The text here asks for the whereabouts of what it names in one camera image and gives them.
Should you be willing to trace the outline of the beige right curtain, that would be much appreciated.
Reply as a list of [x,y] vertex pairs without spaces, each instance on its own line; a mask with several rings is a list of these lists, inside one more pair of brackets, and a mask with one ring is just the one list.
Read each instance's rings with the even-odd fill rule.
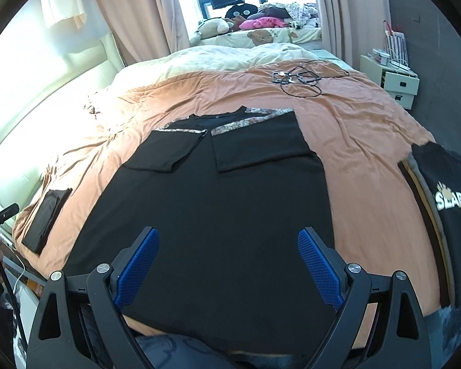
[[389,0],[316,0],[322,47],[352,68],[385,43],[384,22],[391,20]]

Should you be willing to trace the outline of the cream upholstered headboard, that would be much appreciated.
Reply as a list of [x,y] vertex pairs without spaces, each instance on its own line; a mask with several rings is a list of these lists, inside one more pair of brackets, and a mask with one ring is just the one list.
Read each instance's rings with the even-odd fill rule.
[[0,99],[0,210],[28,205],[48,163],[68,149],[88,98],[124,68],[112,34],[64,56],[69,72],[33,99],[20,93]]

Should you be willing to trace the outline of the beige curtain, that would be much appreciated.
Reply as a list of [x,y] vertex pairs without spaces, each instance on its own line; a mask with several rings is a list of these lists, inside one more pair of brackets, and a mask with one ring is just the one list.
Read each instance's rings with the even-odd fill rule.
[[389,0],[316,0],[322,47],[352,68],[385,43],[384,22],[391,20]]
[[96,0],[127,64],[190,46],[179,0]]

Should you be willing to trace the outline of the white bedside drawer cabinet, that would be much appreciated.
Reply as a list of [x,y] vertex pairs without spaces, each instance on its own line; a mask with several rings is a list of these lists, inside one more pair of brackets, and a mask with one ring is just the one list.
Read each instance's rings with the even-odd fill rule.
[[420,79],[415,73],[391,65],[381,65],[365,55],[360,58],[360,71],[403,108],[411,110],[420,86]]

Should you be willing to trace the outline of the black plush toy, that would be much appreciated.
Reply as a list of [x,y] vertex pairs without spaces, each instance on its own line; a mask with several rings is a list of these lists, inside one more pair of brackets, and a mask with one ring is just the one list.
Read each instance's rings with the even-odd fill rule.
[[243,18],[248,18],[250,15],[256,14],[258,12],[258,7],[251,3],[238,3],[231,6],[227,12],[225,18],[236,18],[241,16]]

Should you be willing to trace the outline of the orange bed blanket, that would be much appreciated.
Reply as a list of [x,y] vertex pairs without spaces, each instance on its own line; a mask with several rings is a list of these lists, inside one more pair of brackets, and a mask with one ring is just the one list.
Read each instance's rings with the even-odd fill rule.
[[[50,166],[41,190],[15,219],[12,237],[20,254],[44,276],[64,268],[81,229],[116,171],[151,132],[189,116],[232,113],[239,108],[290,108],[310,149],[321,159],[330,200],[334,246],[347,262],[389,276],[405,272],[420,310],[440,309],[436,260],[416,199],[398,162],[431,134],[365,75],[342,75],[332,62],[310,62],[319,90],[272,80],[295,61],[241,71],[186,73],[153,85],[105,88],[93,104],[102,114],[92,135],[75,142]],[[72,192],[41,254],[21,242],[50,190]]]

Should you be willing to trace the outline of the black t-shirt with patterned trim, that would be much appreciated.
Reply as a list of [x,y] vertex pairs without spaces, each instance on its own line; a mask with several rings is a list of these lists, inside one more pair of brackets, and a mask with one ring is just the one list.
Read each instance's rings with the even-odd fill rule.
[[321,159],[290,108],[196,116],[151,132],[88,216],[68,275],[111,262],[147,227],[160,249],[125,314],[224,351],[306,358],[333,309],[298,252],[334,246]]

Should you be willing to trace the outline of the cream teddy bear plush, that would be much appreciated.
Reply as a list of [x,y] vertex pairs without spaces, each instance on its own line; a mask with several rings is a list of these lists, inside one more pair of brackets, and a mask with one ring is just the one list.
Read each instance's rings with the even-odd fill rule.
[[190,37],[190,45],[197,46],[203,39],[213,38],[227,34],[233,28],[233,22],[223,18],[211,18],[203,21]]

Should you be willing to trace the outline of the folded black garment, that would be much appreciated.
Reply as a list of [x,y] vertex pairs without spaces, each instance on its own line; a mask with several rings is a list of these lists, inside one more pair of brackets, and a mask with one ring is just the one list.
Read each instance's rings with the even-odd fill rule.
[[61,209],[72,192],[66,190],[50,190],[41,202],[30,228],[22,240],[22,244],[35,254],[41,254],[48,236],[58,218]]

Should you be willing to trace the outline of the beige left curtain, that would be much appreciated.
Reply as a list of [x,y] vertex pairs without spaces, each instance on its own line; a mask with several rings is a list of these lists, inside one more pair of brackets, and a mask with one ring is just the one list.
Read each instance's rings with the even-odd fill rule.
[[127,64],[190,46],[179,0],[96,0]]

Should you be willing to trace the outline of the cream bed blanket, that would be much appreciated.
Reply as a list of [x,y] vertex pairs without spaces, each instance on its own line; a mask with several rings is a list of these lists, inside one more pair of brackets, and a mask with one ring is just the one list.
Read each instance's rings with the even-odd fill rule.
[[292,60],[329,61],[340,68],[351,66],[340,58],[319,49],[309,51],[292,43],[268,43],[254,48],[231,48],[203,45],[187,48],[163,58],[137,62],[116,74],[113,87],[133,89],[163,82],[186,73],[201,71],[235,72]]

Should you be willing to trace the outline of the black printed shirt stack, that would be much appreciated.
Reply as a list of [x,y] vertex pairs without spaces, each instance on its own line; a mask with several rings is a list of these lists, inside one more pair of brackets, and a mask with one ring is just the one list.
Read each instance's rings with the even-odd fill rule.
[[412,145],[398,168],[418,204],[431,240],[440,303],[461,306],[461,154],[435,142]]

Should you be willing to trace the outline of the striped paper bag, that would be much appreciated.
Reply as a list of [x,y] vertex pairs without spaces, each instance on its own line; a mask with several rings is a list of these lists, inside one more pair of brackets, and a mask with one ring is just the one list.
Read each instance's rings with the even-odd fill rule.
[[409,66],[406,36],[401,32],[394,31],[389,22],[384,21],[385,50],[390,55],[390,61],[406,67]]

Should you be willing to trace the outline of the pink plush toy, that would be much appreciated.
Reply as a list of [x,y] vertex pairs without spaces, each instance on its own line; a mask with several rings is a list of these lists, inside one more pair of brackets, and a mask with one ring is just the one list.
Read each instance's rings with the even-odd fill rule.
[[280,18],[261,17],[247,19],[239,25],[241,30],[254,30],[259,28],[285,28],[287,24]]

